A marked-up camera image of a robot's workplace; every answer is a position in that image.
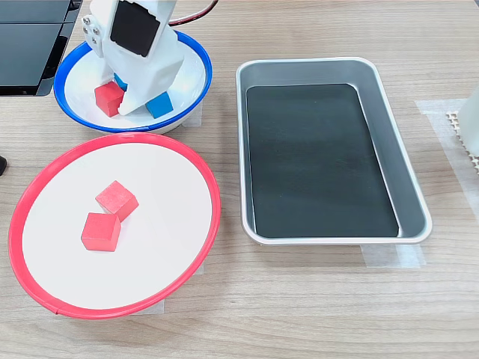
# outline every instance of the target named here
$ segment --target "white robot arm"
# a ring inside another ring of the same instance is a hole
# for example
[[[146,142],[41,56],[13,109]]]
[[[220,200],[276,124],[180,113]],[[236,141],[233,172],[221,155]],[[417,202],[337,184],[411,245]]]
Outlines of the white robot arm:
[[[128,84],[118,111],[129,114],[173,84],[183,63],[168,25],[176,0],[93,0],[83,18],[88,45]]]

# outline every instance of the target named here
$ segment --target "blue rim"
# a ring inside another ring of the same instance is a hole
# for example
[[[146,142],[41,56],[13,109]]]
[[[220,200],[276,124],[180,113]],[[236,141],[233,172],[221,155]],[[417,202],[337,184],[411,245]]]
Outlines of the blue rim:
[[[196,99],[196,101],[189,106],[185,111],[177,114],[176,116],[162,121],[160,123],[155,123],[154,125],[150,126],[142,126],[142,127],[133,127],[131,129],[115,129],[111,127],[103,127],[98,126],[93,123],[90,123],[81,117],[79,117],[68,105],[67,99],[65,98],[65,82],[67,80],[68,74],[72,70],[73,66],[86,54],[91,51],[91,47],[87,43],[82,43],[76,49],[74,49],[61,63],[60,67],[58,68],[58,72],[55,76],[55,82],[53,84],[53,90],[55,92],[55,97],[57,99],[58,104],[60,105],[61,109],[74,119],[76,122],[81,123],[84,126],[90,127],[91,129],[98,129],[100,131],[105,132],[112,132],[112,133],[119,133],[119,132],[146,132],[152,131],[154,129],[161,129],[162,127],[166,127],[171,125],[172,123],[178,121],[179,119],[185,117],[189,112],[191,112],[207,95],[208,90],[210,89],[211,81],[213,80],[213,66],[211,64],[210,56],[208,55],[207,51],[203,48],[200,43],[198,43],[192,37],[184,34],[183,32],[176,31],[178,34],[178,40],[187,46],[191,47],[201,58],[203,61],[204,68],[206,70],[206,77],[207,80],[204,84],[203,91],[201,92],[200,96]]]

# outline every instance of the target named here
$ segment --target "red rim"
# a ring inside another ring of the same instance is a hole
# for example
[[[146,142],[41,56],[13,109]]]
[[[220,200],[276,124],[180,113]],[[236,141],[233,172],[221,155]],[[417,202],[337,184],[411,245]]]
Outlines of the red rim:
[[[157,294],[152,295],[143,301],[139,301],[125,307],[104,310],[92,310],[75,307],[51,296],[31,276],[23,256],[23,228],[25,226],[28,213],[30,212],[30,209],[38,195],[42,192],[43,188],[50,182],[50,180],[63,168],[76,159],[89,152],[98,150],[99,148],[127,143],[155,144],[166,147],[187,158],[201,172],[207,183],[208,189],[210,190],[212,203],[212,218],[207,240],[190,267],[188,267],[188,269],[181,276],[179,276],[175,282],[164,288],[161,292],[158,292]],[[10,255],[10,263],[12,265],[13,272],[16,275],[16,279],[19,281],[23,289],[35,301],[43,305],[46,309],[51,310],[55,314],[62,314],[64,316],[70,316],[72,318],[78,319],[111,319],[117,318],[119,316],[127,316],[129,314],[146,309],[165,299],[171,293],[180,288],[180,286],[182,286],[197,271],[213,246],[219,229],[220,216],[221,200],[216,179],[206,162],[191,148],[185,144],[181,144],[178,141],[161,135],[153,135],[148,133],[122,133],[109,135],[91,140],[73,148],[64,155],[58,157],[54,162],[42,170],[37,177],[35,177],[16,205],[15,212],[10,223],[10,230],[8,233],[8,252]]]

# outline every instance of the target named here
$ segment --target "blue-rimmed bowl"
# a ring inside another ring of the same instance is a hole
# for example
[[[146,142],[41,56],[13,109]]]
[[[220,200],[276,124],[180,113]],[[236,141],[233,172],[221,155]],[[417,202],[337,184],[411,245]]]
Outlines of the blue-rimmed bowl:
[[[58,68],[54,83],[58,104],[76,122],[104,132],[165,133],[190,116],[201,116],[202,101],[213,78],[210,56],[193,38],[181,32],[177,34],[185,60],[168,89],[172,112],[154,119],[142,106],[127,116],[104,114],[94,96],[95,88],[104,82],[104,60],[98,58],[87,43],[74,49]]]

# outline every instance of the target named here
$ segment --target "cube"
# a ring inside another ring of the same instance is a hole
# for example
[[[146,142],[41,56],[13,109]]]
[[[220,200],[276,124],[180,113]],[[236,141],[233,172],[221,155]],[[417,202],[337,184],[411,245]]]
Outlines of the cube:
[[[115,252],[121,224],[117,215],[88,213],[82,242],[89,251]]]
[[[106,113],[108,117],[118,114],[118,108],[123,102],[123,91],[116,82],[109,82],[106,85],[95,89],[97,106]]]
[[[96,200],[105,212],[117,215],[120,222],[138,207],[136,197],[118,181],[114,181],[105,191],[98,194]]]
[[[173,111],[173,105],[171,104],[168,92],[164,92],[157,98],[147,102],[146,106],[153,118],[161,117]]]
[[[126,92],[126,90],[128,89],[128,84],[125,84],[121,79],[120,79],[120,76],[118,76],[116,73],[113,74],[114,78],[115,78],[115,82],[117,83],[118,86],[120,86],[120,88]]]

